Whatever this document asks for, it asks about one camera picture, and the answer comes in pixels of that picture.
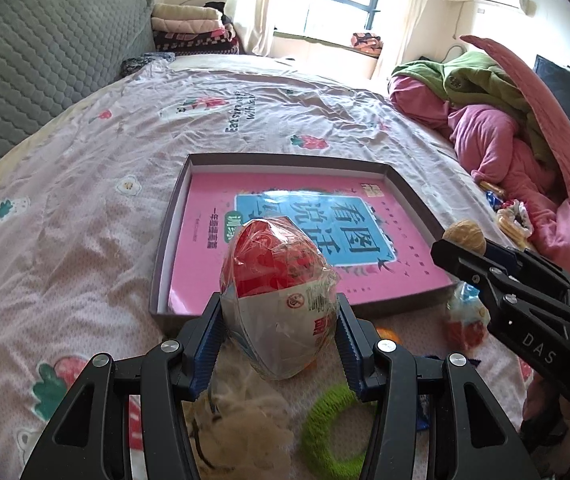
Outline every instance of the gray cloth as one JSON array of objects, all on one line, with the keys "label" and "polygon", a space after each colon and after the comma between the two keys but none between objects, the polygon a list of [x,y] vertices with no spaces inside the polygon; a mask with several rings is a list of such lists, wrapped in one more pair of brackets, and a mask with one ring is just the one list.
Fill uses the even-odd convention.
[{"label": "gray cloth", "polygon": [[153,0],[0,0],[0,158],[155,49]]}]

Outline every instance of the pink blanket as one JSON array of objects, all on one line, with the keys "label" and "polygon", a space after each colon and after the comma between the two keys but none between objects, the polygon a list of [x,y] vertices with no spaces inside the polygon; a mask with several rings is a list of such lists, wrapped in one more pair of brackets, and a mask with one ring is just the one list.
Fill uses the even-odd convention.
[{"label": "pink blanket", "polygon": [[561,169],[566,198],[549,192],[555,175],[542,168],[530,147],[517,137],[520,127],[488,105],[460,110],[443,102],[423,83],[406,76],[392,82],[390,100],[409,117],[440,132],[454,144],[459,162],[475,182],[498,184],[526,204],[535,232],[530,242],[570,272],[570,122],[556,98],[513,52],[493,40],[462,39],[483,48],[508,73],[529,102]]}]

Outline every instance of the metal screw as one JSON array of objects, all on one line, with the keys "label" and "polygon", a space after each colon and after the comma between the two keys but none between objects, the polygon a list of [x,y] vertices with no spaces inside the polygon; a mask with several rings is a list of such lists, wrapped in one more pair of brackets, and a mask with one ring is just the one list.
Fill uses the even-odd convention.
[{"label": "metal screw", "polygon": [[396,343],[394,343],[391,339],[381,339],[377,343],[377,347],[382,352],[393,352],[396,350]]},{"label": "metal screw", "polygon": [[467,364],[467,359],[463,354],[452,354],[449,356],[449,362],[454,366],[465,366]]},{"label": "metal screw", "polygon": [[176,352],[180,346],[181,344],[178,341],[169,339],[168,341],[163,341],[161,343],[161,350],[166,354],[171,354],[172,352]]},{"label": "metal screw", "polygon": [[94,357],[94,359],[92,359],[92,364],[96,368],[101,368],[107,365],[108,362],[110,362],[110,358],[105,354],[98,354],[97,356]]}]

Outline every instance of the green label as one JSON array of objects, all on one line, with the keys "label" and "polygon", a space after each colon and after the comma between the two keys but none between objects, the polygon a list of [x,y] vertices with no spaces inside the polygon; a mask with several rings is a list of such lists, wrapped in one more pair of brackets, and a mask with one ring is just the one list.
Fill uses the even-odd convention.
[{"label": "green label", "polygon": [[234,237],[236,228],[243,225],[243,215],[238,211],[225,213],[225,243],[229,243]]}]

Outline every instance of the window sill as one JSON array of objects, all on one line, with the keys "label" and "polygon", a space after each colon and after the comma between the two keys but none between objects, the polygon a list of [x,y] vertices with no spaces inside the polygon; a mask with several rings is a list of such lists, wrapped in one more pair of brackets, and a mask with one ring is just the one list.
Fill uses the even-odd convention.
[{"label": "window sill", "polygon": [[351,52],[355,52],[356,54],[361,54],[361,56],[367,56],[373,59],[379,58],[379,56],[373,56],[372,54],[366,54],[365,52],[361,52],[358,49],[354,48],[353,46],[346,46],[346,45],[341,45],[339,43],[332,43],[332,41],[319,40],[318,38],[311,38],[309,36],[299,36],[298,34],[289,34],[288,32],[280,32],[278,30],[274,31],[274,36],[276,36],[277,38],[285,38],[287,40],[303,40],[308,43],[319,43],[324,46],[331,46],[334,48],[341,48],[343,50],[350,50]]}]

